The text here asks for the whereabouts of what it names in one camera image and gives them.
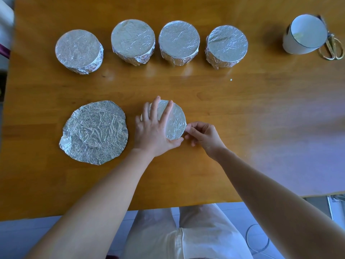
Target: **forearm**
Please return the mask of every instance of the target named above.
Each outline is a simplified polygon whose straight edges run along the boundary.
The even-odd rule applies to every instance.
[[[320,210],[227,149],[217,161],[260,226],[286,258],[343,257],[344,231]]]
[[[132,150],[54,225],[28,258],[105,258],[151,160]]]

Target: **gold scissors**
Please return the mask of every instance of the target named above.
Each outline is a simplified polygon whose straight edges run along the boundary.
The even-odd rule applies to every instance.
[[[318,18],[325,24],[325,26],[327,27],[326,22],[325,22],[325,20],[323,19],[323,17],[322,17],[321,15],[318,15],[317,17],[318,17]],[[329,52],[329,54],[330,54],[330,57],[325,56],[325,55],[322,53],[322,51],[321,51],[321,48],[322,48],[322,47],[320,47],[317,51],[319,52],[319,55],[320,55],[322,58],[331,61],[331,60],[340,60],[340,59],[342,59],[342,58],[344,57],[345,51],[344,51],[344,47],[343,47],[342,42],[339,41],[339,39],[335,38],[335,37],[334,37],[334,34],[333,34],[333,33],[330,33],[329,31],[328,31],[328,33],[327,33],[327,40],[326,40],[326,42],[325,42],[325,45],[326,45],[326,48],[327,48],[327,50],[328,50],[328,52]],[[340,48],[340,52],[341,52],[340,56],[338,56],[338,54],[337,54],[337,46]]]

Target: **white paper cup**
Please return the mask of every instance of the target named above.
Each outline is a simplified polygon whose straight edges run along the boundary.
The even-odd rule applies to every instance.
[[[288,53],[304,54],[321,47],[327,39],[327,28],[316,16],[302,14],[288,26],[282,47]]]

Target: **wooden table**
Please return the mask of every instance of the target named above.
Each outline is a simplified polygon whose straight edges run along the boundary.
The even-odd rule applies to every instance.
[[[157,95],[181,106],[187,122],[214,124],[231,150],[299,195],[345,190],[345,59],[282,50],[283,31],[303,13],[321,13],[345,43],[344,7],[345,0],[16,0],[0,220],[65,213],[128,154],[134,117]],[[123,62],[110,33],[130,18],[148,23],[156,37],[170,21],[191,23],[201,38],[198,55],[173,68],[157,45],[146,65]],[[249,49],[233,68],[215,70],[205,59],[205,40],[224,24],[242,30]],[[69,71],[55,57],[56,41],[72,29],[92,32],[104,47],[103,63],[90,75]],[[99,100],[124,110],[129,141],[120,157],[96,166],[71,159],[59,140],[71,113]],[[184,142],[153,160],[130,209],[225,201],[240,198],[221,167]]]

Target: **aluminum foil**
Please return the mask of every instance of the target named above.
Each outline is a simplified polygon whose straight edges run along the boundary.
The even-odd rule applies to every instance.
[[[89,74],[101,66],[103,46],[92,33],[71,30],[57,41],[55,54],[59,62],[71,71]]]
[[[191,24],[173,21],[160,31],[158,43],[164,59],[173,66],[184,65],[197,55],[200,36]]]
[[[111,33],[111,46],[124,61],[138,66],[147,63],[155,49],[156,39],[151,27],[139,20],[125,20]]]
[[[112,101],[99,101],[72,113],[59,146],[77,161],[100,165],[118,157],[127,140],[125,113]]]
[[[158,120],[160,120],[160,118],[162,117],[162,114],[168,104],[168,100],[160,100],[158,103],[158,109],[157,109],[157,118]],[[167,126],[165,128],[165,135],[167,137],[167,139],[170,140],[175,140],[175,139],[179,139],[185,129],[186,129],[187,123],[186,123],[186,117],[185,114],[183,113],[181,107],[179,107],[177,104],[174,103],[171,112],[169,114],[169,119],[167,122]]]
[[[206,60],[215,69],[234,66],[247,50],[246,36],[234,26],[219,26],[206,38]]]

